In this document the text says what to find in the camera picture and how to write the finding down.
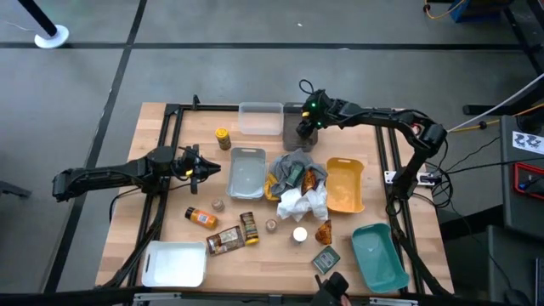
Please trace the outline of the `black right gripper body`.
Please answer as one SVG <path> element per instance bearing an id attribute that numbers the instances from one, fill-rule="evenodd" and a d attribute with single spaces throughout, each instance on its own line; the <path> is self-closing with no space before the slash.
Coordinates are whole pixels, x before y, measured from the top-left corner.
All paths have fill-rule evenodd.
<path id="1" fill-rule="evenodd" d="M 326 128 L 340 122 L 340 100 L 330 98 L 325 89 L 313 92 L 303 104 L 302 126 Z"/>

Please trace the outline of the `grey cloth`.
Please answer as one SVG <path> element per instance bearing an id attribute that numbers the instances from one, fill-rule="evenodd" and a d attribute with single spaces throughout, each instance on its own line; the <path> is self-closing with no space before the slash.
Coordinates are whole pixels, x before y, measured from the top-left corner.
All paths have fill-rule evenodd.
<path id="1" fill-rule="evenodd" d="M 303 164 L 305 167 L 305 173 L 307 170 L 313 169 L 317 177 L 317 182 L 326 180 L 328 176 L 325 168 L 322 165 L 314 162 L 309 154 L 303 152 L 301 149 L 295 150 L 289 154 L 276 158 L 269 168 L 269 172 L 273 173 L 278 179 L 278 183 L 272 187 L 272 192 L 275 196 L 281 196 L 284 192 L 290 189 L 301 188 L 303 178 L 295 188 L 286 185 L 287 176 L 289 175 L 293 163 Z"/>

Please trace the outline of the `dark green spice packet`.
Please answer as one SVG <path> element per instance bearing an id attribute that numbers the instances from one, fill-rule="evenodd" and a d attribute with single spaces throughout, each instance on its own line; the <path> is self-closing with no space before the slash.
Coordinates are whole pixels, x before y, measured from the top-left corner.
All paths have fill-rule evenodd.
<path id="1" fill-rule="evenodd" d="M 300 163 L 293 163 L 289 175 L 287 176 L 286 185 L 295 188 L 300 183 L 305 173 L 305 167 Z"/>

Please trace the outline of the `orange foil spice packet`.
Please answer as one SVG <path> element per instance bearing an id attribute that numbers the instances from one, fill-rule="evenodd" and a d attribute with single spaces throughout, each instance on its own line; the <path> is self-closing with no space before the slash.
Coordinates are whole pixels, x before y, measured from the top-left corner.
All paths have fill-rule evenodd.
<path id="1" fill-rule="evenodd" d="M 317 186 L 317 177 L 313 169 L 309 169 L 303 176 L 303 181 L 301 185 L 301 193 L 304 196 L 310 190 L 315 190 Z"/>
<path id="2" fill-rule="evenodd" d="M 327 219 L 315 232 L 314 238 L 322 245 L 332 243 L 332 221 Z"/>

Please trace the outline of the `brown silver spice packet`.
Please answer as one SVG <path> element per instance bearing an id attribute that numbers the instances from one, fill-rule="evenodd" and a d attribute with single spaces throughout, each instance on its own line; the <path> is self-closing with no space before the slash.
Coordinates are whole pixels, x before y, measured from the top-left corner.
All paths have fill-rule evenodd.
<path id="1" fill-rule="evenodd" d="M 238 225 L 208 236 L 206 242 L 210 256 L 217 256 L 245 246 L 244 237 Z"/>

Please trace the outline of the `white cloth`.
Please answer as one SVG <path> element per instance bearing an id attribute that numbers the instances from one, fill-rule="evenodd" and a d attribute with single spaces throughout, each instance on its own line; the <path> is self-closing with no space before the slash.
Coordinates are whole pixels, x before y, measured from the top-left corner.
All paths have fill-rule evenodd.
<path id="1" fill-rule="evenodd" d="M 276 215 L 281 219 L 292 217 L 299 222 L 307 212 L 312 212 L 318 220 L 326 221 L 329 218 L 326 198 L 324 181 L 318 183 L 316 190 L 309 190 L 304 195 L 300 188 L 290 189 L 281 195 Z"/>

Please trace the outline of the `green square spice box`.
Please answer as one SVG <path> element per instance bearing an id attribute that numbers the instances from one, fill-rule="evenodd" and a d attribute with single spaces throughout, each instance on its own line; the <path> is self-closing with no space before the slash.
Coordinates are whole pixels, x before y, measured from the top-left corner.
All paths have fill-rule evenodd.
<path id="1" fill-rule="evenodd" d="M 314 257 L 312 263 L 322 275 L 325 275 L 340 259 L 340 255 L 331 246 L 326 246 Z"/>

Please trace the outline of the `smoky dark plastic bin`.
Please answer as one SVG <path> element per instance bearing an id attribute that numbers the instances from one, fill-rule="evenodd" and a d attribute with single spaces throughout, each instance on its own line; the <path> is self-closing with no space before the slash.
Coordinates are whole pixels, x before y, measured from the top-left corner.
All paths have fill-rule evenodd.
<path id="1" fill-rule="evenodd" d="M 296 131 L 298 124 L 302 121 L 301 106 L 302 104 L 298 103 L 284 104 L 282 141 L 286 151 L 301 149 L 303 152 L 310 152 L 318 142 L 318 134 L 314 138 L 302 139 Z"/>

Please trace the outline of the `grey plastic bin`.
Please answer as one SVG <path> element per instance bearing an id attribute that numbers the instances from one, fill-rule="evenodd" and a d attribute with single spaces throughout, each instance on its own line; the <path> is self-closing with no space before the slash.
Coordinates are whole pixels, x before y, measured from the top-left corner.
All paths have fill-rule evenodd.
<path id="1" fill-rule="evenodd" d="M 230 155 L 231 164 L 226 194 L 238 200 L 261 199 L 264 195 L 267 173 L 265 150 L 235 147 Z"/>

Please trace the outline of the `clear plastic bin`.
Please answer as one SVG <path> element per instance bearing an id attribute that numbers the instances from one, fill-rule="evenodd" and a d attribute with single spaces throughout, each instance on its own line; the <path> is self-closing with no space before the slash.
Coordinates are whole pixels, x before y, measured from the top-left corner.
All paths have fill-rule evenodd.
<path id="1" fill-rule="evenodd" d="M 275 136 L 282 134 L 284 105 L 277 102 L 242 102 L 238 124 L 243 134 Z"/>

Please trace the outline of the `yellow cloth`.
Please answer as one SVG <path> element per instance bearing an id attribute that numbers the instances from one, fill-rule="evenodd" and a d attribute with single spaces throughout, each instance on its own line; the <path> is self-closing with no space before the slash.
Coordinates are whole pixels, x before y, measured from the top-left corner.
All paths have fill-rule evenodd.
<path id="1" fill-rule="evenodd" d="M 279 201 L 280 198 L 273 194 L 272 187 L 278 183 L 278 179 L 273 173 L 268 173 L 264 183 L 264 195 L 269 201 Z"/>

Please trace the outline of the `teal plastic bin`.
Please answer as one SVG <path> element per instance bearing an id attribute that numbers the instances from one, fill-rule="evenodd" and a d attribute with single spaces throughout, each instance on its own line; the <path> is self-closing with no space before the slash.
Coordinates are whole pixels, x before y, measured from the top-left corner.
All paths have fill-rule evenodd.
<path id="1" fill-rule="evenodd" d="M 390 293 L 409 285 L 387 224 L 371 224 L 356 229 L 351 237 L 360 273 L 367 287 L 375 293 Z"/>

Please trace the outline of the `grey metal foot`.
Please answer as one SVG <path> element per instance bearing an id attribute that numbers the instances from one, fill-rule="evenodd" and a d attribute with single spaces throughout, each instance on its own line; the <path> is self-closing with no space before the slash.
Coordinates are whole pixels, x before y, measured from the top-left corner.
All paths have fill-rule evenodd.
<path id="1" fill-rule="evenodd" d="M 14 195 L 21 198 L 28 198 L 31 195 L 29 190 L 20 188 L 14 184 L 10 184 L 0 180 L 0 196 L 1 195 Z"/>

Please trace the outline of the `black pole white base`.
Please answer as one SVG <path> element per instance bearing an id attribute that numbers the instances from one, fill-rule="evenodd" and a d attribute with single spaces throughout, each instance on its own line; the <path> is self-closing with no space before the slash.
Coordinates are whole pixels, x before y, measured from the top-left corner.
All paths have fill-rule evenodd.
<path id="1" fill-rule="evenodd" d="M 31 31 L 35 33 L 34 43 L 43 49 L 62 47 L 70 36 L 64 25 L 55 24 L 39 7 L 35 0 L 17 0 L 31 18 Z"/>

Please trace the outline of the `black desk frame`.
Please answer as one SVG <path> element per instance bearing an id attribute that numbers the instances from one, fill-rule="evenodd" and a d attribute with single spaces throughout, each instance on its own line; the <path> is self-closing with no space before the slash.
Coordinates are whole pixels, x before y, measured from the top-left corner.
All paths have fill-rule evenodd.
<path id="1" fill-rule="evenodd" d="M 530 9 L 530 16 L 533 16 L 539 27 L 544 31 L 544 11 L 537 8 L 536 0 L 525 0 Z M 544 73 L 544 40 L 539 43 L 530 44 L 524 34 L 523 27 L 514 16 L 513 11 L 508 8 L 504 11 L 505 17 L 510 24 L 518 43 L 529 60 L 537 76 Z M 467 116 L 513 116 L 515 113 L 528 110 L 539 100 L 544 99 L 544 77 L 536 83 L 529 85 L 527 89 L 513 98 L 511 102 L 504 105 L 464 105 L 462 113 Z"/>

